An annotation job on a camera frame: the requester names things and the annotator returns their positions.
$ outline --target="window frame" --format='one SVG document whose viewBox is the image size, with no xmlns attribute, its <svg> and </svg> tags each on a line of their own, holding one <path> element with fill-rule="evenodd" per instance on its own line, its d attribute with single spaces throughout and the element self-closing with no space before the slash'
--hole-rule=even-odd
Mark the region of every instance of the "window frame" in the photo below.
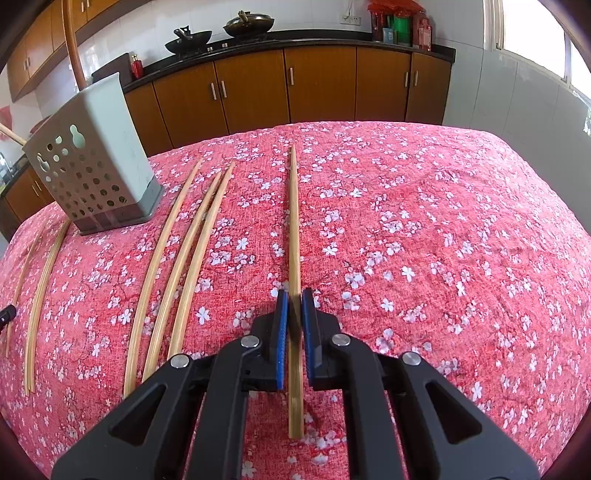
<svg viewBox="0 0 591 480">
<path fill-rule="evenodd" d="M 484 49 L 488 51 L 501 51 L 503 55 L 507 55 L 510 57 L 515 58 L 516 60 L 522 61 L 525 64 L 533 67 L 542 73 L 546 74 L 547 76 L 561 80 L 564 85 L 571 91 L 576 92 L 576 94 L 583 100 L 589 107 L 591 108 L 591 99 L 588 98 L 583 92 L 578 90 L 572 84 L 572 48 L 575 47 L 575 43 L 573 43 L 569 31 L 564 27 L 564 25 L 556 18 L 556 16 L 548 10 L 552 16 L 556 19 L 558 24 L 561 26 L 564 32 L 564 77 L 560 77 L 559 75 L 555 74 L 551 70 L 548 70 L 546 67 L 534 62 L 533 60 L 528 59 L 527 57 L 523 57 L 518 53 L 512 52 L 510 50 L 506 50 L 505 46 L 505 14 L 503 11 L 503 0 L 483 0 L 484 2 L 484 20 L 485 20 L 485 38 L 484 38 Z M 543 2 L 540 2 L 544 8 L 547 8 Z"/>
</svg>

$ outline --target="black countertop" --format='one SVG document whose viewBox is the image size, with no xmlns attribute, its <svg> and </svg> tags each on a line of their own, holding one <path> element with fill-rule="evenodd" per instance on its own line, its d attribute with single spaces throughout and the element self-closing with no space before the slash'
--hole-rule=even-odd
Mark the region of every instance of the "black countertop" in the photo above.
<svg viewBox="0 0 591 480">
<path fill-rule="evenodd" d="M 418 50 L 401 45 L 389 45 L 382 42 L 371 41 L 371 34 L 349 30 L 281 30 L 269 32 L 264 40 L 241 43 L 235 38 L 228 38 L 207 44 L 213 51 L 196 53 L 189 58 L 181 59 L 178 55 L 171 55 L 165 59 L 156 61 L 144 67 L 144 77 L 123 87 L 124 93 L 128 93 L 137 87 L 153 82 L 159 78 L 179 72 L 195 65 L 207 63 L 214 60 L 221 60 L 235 55 L 254 53 L 266 50 L 278 50 L 289 47 L 306 47 L 315 45 L 341 45 L 351 47 L 381 48 L 402 52 L 420 52 L 425 55 L 447 60 L 454 63 L 456 50 L 443 45 L 433 45 L 433 51 Z"/>
</svg>

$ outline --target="metal screw head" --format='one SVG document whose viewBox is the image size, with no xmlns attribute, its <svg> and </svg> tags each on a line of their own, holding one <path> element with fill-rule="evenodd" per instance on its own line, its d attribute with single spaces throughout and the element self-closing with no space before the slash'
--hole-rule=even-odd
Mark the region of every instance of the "metal screw head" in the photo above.
<svg viewBox="0 0 591 480">
<path fill-rule="evenodd" d="M 333 335 L 332 341 L 336 346 L 347 346 L 351 343 L 351 337 L 344 333 L 337 333 Z"/>
<path fill-rule="evenodd" d="M 242 337 L 242 340 L 240 340 L 240 345 L 242 345 L 244 348 L 254 348 L 258 346 L 258 344 L 259 339 L 255 335 L 246 335 L 245 337 Z"/>
<path fill-rule="evenodd" d="M 407 365 L 418 365 L 421 363 L 421 356 L 415 352 L 405 352 L 402 354 L 402 361 Z"/>
<path fill-rule="evenodd" d="M 189 364 L 189 357 L 187 355 L 185 355 L 184 353 L 180 353 L 178 355 L 175 355 L 174 357 L 172 357 L 170 359 L 170 365 L 172 365 L 173 368 L 185 368 L 188 364 Z"/>
</svg>

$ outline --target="window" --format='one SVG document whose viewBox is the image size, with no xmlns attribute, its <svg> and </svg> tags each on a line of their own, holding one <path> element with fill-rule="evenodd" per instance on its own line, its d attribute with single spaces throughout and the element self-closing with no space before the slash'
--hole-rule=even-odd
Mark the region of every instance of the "window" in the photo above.
<svg viewBox="0 0 591 480">
<path fill-rule="evenodd" d="M 485 48 L 510 51 L 554 73 L 591 102 L 591 72 L 539 0 L 485 0 Z"/>
<path fill-rule="evenodd" d="M 564 30 L 538 0 L 502 0 L 505 50 L 564 77 Z"/>
</svg>

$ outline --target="bed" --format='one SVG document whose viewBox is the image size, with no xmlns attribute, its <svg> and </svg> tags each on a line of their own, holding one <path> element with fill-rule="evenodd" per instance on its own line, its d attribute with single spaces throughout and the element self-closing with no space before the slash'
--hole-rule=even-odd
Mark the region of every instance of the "bed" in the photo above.
<svg viewBox="0 0 591 480">
<path fill-rule="evenodd" d="M 18 301 L 0 357 L 2 415 L 49 476 L 122 400 L 131 322 L 151 253 L 198 159 L 205 160 L 162 258 L 138 382 L 161 295 L 213 176 L 236 161 L 194 296 L 183 350 L 194 358 L 249 331 L 288 278 L 288 148 L 300 161 L 301 274 L 317 307 L 377 352 L 414 350 L 537 462 L 556 459 L 589 403 L 591 241 L 560 198 L 485 132 L 387 122 L 318 122 L 231 135 L 151 159 L 165 193 L 144 225 L 81 237 L 68 230 L 37 337 L 36 392 L 24 394 L 35 287 L 65 214 L 29 219 L 0 262 L 0 307 Z M 176 305 L 171 312 L 174 318 Z M 172 321 L 161 348 L 165 361 Z M 5 349 L 0 336 L 0 352 Z M 346 476 L 337 392 L 305 392 L 306 434 L 287 436 L 287 394 L 251 396 L 242 477 Z"/>
</svg>

